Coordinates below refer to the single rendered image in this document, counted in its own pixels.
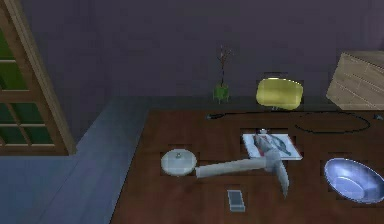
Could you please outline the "light wooden chest of drawers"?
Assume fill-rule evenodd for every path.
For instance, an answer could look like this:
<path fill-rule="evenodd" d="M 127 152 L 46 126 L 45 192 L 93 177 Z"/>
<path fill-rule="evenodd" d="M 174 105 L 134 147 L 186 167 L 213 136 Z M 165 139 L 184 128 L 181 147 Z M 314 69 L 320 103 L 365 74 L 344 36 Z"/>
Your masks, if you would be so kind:
<path fill-rule="evenodd" d="M 384 111 L 384 51 L 346 51 L 326 97 L 342 110 Z"/>

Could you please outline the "dark brown wooden table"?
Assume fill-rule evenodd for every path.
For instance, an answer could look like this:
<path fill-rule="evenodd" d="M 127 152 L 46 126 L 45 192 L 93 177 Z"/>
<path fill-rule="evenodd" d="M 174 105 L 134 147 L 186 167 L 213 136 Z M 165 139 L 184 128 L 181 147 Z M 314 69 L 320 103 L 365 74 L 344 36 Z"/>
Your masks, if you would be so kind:
<path fill-rule="evenodd" d="M 287 197 L 275 175 L 254 170 L 198 179 L 171 177 L 160 166 L 172 148 L 187 148 L 199 164 L 243 159 L 244 133 L 286 132 L 302 152 L 285 166 Z M 209 120 L 203 111 L 153 110 L 121 190 L 111 224 L 384 224 L 384 201 L 341 198 L 327 184 L 324 164 L 350 158 L 384 176 L 384 113 L 264 112 Z M 228 190 L 240 190 L 244 212 L 231 212 Z"/>

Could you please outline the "small grey phone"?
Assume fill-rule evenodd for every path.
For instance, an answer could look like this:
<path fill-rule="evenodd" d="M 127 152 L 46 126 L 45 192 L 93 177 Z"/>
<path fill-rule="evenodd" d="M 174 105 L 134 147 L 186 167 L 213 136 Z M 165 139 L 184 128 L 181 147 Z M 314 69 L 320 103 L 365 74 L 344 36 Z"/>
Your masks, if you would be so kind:
<path fill-rule="evenodd" d="M 245 204 L 240 190 L 227 191 L 229 208 L 231 212 L 244 212 Z"/>

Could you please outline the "green potted bare plant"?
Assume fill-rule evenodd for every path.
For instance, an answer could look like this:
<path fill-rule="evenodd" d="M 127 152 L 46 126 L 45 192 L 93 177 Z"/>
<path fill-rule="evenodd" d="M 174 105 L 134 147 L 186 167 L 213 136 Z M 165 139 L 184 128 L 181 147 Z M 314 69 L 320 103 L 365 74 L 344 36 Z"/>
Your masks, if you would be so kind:
<path fill-rule="evenodd" d="M 232 54 L 231 49 L 225 48 L 223 45 L 220 46 L 220 53 L 217 59 L 220 63 L 221 78 L 220 82 L 215 86 L 213 90 L 213 99 L 221 103 L 223 100 L 229 99 L 229 87 L 224 83 L 225 78 L 225 64 L 228 57 Z"/>

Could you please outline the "wooden framed window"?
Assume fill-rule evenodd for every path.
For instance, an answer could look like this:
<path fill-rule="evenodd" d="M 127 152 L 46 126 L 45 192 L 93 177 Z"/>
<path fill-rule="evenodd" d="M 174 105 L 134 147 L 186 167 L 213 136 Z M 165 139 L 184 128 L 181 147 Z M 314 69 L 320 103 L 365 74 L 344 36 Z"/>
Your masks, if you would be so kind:
<path fill-rule="evenodd" d="M 0 156 L 76 153 L 20 0 L 0 0 Z"/>

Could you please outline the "blue metal bowl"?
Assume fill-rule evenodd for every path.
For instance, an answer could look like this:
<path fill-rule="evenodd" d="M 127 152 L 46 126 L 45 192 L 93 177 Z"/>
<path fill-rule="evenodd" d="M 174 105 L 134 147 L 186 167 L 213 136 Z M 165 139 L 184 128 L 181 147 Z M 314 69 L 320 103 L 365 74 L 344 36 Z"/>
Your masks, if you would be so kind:
<path fill-rule="evenodd" d="M 328 185 L 340 196 L 361 204 L 384 200 L 384 178 L 370 167 L 346 158 L 332 158 L 324 165 Z"/>

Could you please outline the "white round lid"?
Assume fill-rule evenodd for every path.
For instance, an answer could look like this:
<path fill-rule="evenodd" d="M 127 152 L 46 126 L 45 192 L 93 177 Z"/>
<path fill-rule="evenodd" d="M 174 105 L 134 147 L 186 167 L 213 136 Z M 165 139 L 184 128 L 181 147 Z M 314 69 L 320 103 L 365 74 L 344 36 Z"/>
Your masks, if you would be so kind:
<path fill-rule="evenodd" d="M 196 156 L 186 149 L 173 149 L 161 158 L 162 170 L 170 176 L 190 174 L 197 164 Z"/>

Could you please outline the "yellow chair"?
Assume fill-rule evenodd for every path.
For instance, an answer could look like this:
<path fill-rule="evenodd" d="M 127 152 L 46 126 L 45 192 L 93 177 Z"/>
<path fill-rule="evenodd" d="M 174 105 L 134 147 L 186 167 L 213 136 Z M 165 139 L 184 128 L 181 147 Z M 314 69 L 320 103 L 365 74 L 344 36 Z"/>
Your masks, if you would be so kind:
<path fill-rule="evenodd" d="M 256 101 L 267 107 L 294 110 L 301 104 L 304 88 L 293 80 L 266 78 L 259 82 Z"/>

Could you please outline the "white picture book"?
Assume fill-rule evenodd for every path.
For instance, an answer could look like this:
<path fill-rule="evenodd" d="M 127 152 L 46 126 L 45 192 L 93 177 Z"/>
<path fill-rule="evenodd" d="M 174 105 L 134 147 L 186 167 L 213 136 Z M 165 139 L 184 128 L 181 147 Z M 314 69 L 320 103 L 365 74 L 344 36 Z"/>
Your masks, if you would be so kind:
<path fill-rule="evenodd" d="M 250 158 L 259 158 L 264 156 L 264 152 L 255 145 L 254 134 L 243 134 L 242 140 Z M 259 137 L 265 139 L 274 148 L 279 150 L 282 160 L 301 160 L 302 156 L 293 144 L 288 134 L 259 134 Z"/>

